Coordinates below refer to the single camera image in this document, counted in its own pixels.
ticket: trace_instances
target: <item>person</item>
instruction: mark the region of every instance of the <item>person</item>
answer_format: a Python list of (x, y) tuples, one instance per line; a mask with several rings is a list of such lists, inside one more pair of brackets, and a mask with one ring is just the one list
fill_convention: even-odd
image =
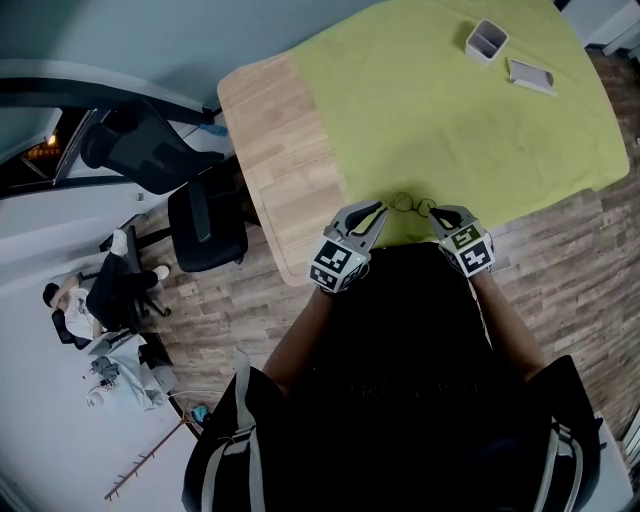
[(46, 285), (42, 298), (51, 309), (64, 312), (67, 330), (78, 338), (96, 339), (103, 332), (118, 331), (129, 318), (128, 303), (158, 281), (169, 276), (169, 267), (127, 274), (127, 235), (121, 229), (113, 233), (109, 254), (91, 290), (83, 288), (80, 276), (68, 277), (62, 286)]
[[(530, 511), (552, 417), (591, 461), (588, 499), (598, 426), (572, 360), (549, 365), (492, 275), (469, 282), (437, 244), (371, 255), (348, 290), (316, 289), (262, 372), (251, 368), (266, 509)], [(235, 430), (235, 379), (187, 466), (188, 511), (202, 510), (212, 454)], [(226, 459), (213, 509), (249, 510), (246, 466)]]

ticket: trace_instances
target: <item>white shirt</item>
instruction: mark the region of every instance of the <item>white shirt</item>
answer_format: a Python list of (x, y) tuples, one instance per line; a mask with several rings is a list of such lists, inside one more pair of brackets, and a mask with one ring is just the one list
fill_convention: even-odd
[(77, 338), (93, 339), (95, 317), (87, 309), (87, 295), (84, 288), (72, 288), (69, 291), (69, 306), (64, 314), (67, 331)]

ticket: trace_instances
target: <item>wooden floor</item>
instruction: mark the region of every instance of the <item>wooden floor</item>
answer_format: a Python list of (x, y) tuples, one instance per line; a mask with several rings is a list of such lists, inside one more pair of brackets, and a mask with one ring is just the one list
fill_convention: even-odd
[[(630, 174), (494, 230), (494, 275), (548, 356), (573, 356), (594, 408), (621, 438), (640, 405), (640, 79), (625, 57), (590, 55), (619, 119)], [(165, 208), (140, 218), (139, 233), (166, 226)], [(200, 274), (179, 271), (170, 240), (143, 252), (147, 267), (172, 265), (162, 298), (173, 314), (153, 317), (149, 330), (173, 358), (178, 390), (212, 391), (184, 395), (189, 408), (215, 406), (233, 376), (236, 345), (262, 367), (312, 291), (285, 285), (262, 230), (247, 232), (242, 265)]]

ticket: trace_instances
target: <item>backpack strap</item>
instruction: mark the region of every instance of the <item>backpack strap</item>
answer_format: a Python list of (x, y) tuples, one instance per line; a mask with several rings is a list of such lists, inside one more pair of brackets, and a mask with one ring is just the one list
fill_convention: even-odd
[(246, 396), (249, 388), (251, 367), (249, 357), (236, 349), (236, 410), (238, 429), (233, 437), (220, 446), (207, 464), (202, 483), (202, 512), (209, 512), (213, 507), (216, 474), (222, 457), (244, 453), (249, 449), (249, 501), (251, 512), (265, 512), (264, 489), (262, 485), (262, 463), (260, 446), (256, 435), (256, 420), (247, 409)]

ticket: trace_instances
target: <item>white sneaker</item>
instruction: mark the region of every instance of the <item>white sneaker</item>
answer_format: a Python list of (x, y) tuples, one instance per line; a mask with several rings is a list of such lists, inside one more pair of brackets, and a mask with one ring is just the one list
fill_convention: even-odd
[(153, 273), (158, 276), (158, 281), (164, 281), (169, 277), (170, 269), (166, 265), (160, 265), (153, 269)]
[(109, 249), (116, 256), (121, 258), (127, 255), (127, 234), (121, 229), (116, 229), (113, 232), (113, 238), (111, 241), (111, 249)]

